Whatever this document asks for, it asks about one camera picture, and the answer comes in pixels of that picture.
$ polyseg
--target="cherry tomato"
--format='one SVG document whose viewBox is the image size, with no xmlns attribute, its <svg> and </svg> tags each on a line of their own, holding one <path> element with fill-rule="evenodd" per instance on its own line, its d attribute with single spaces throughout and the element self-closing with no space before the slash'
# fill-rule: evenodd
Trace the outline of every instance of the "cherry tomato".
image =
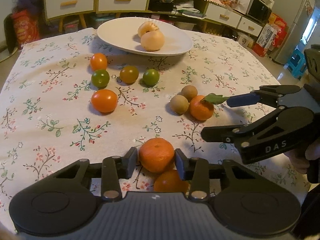
<svg viewBox="0 0 320 240">
<path fill-rule="evenodd" d="M 139 77 L 139 71 L 134 66 L 126 66 L 120 71 L 120 79 L 126 84 L 132 84 Z"/>
<path fill-rule="evenodd" d="M 159 78 L 160 78 L 159 72 L 153 68 L 146 70 L 146 72 L 143 74 L 143 82 L 148 87 L 153 87 L 155 84 L 157 84 L 159 81 Z"/>
<path fill-rule="evenodd" d="M 110 75 L 108 71 L 104 69 L 96 70 L 91 76 L 91 82 L 97 88 L 104 88 L 110 81 Z"/>
<path fill-rule="evenodd" d="M 101 113 L 110 113 L 116 109 L 118 104 L 118 96 L 109 89 L 101 89 L 91 97 L 91 104 L 94 109 Z"/>
<path fill-rule="evenodd" d="M 90 59 L 90 66 L 93 71 L 97 69 L 106 69 L 108 66 L 107 57 L 102 53 L 93 54 Z"/>
</svg>

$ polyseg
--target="fruit bowl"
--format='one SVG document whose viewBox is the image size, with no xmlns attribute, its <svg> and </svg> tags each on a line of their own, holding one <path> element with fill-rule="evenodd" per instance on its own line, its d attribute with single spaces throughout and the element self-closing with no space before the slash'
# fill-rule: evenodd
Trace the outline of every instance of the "fruit bowl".
<svg viewBox="0 0 320 240">
<path fill-rule="evenodd" d="M 140 45 L 138 28 L 147 21 L 158 25 L 164 34 L 164 46 L 158 51 L 146 51 Z M 193 47 L 192 39 L 185 31 L 162 21 L 142 17 L 124 17 L 105 22 L 99 26 L 97 34 L 104 42 L 118 49 L 147 56 L 176 56 Z"/>
</svg>

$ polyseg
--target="green tomato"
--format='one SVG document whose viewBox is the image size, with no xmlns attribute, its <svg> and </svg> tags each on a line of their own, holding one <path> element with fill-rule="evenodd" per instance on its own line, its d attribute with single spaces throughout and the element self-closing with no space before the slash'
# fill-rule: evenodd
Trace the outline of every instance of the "green tomato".
<svg viewBox="0 0 320 240">
<path fill-rule="evenodd" d="M 143 74 L 143 82 L 148 87 L 153 87 L 155 84 L 157 84 L 159 81 L 159 78 L 160 78 L 159 72 L 153 68 L 146 70 L 145 73 Z"/>
<path fill-rule="evenodd" d="M 109 80 L 109 73 L 105 69 L 98 69 L 91 76 L 91 82 L 97 88 L 106 87 L 109 83 Z"/>
</svg>

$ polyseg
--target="human hand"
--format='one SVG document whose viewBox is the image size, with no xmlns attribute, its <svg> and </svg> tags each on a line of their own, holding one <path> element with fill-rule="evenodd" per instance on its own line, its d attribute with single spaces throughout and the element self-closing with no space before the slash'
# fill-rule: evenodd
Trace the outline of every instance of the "human hand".
<svg viewBox="0 0 320 240">
<path fill-rule="evenodd" d="M 294 149 L 284 153 L 284 155 L 290 159 L 297 172 L 306 174 L 310 166 L 309 161 L 320 158 L 320 137 L 310 144 L 307 150 L 305 148 Z"/>
</svg>

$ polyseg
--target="floral tablecloth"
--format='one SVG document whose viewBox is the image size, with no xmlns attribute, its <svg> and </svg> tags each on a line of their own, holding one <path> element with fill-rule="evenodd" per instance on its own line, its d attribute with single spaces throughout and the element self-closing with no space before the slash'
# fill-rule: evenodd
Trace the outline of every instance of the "floral tablecloth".
<svg viewBox="0 0 320 240">
<path fill-rule="evenodd" d="M 124 155 L 152 137 L 163 137 L 188 157 L 202 157 L 210 163 L 230 158 L 241 163 L 231 144 L 206 143 L 200 137 L 204 126 L 249 124 L 272 111 L 257 104 L 230 109 L 216 106 L 214 116 L 199 123 L 178 116 L 168 107 L 170 99 L 192 84 L 199 94 L 231 96 L 248 93 L 260 85 L 279 84 L 263 65 L 239 43 L 217 36 L 187 31 L 193 49 L 182 56 L 147 57 L 120 51 L 101 41 L 94 29 L 44 39 L 24 46 L 0 94 L 0 220 L 14 230 L 9 216 L 10 199 L 23 188 L 66 165 L 88 158 L 101 162 L 112 155 Z M 108 56 L 108 89 L 119 97 L 116 110 L 107 115 L 95 111 L 90 98 L 90 58 L 93 53 Z M 147 68 L 160 73 L 151 88 L 138 81 L 123 84 L 120 70 L 135 65 L 140 78 Z M 287 188 L 302 202 L 309 183 L 298 174 L 289 159 L 279 155 L 247 165 L 265 178 Z M 154 177 L 137 165 L 130 180 L 121 180 L 123 193 L 152 190 Z M 92 192 L 100 194 L 95 179 Z M 220 184 L 211 181 L 211 194 Z"/>
</svg>

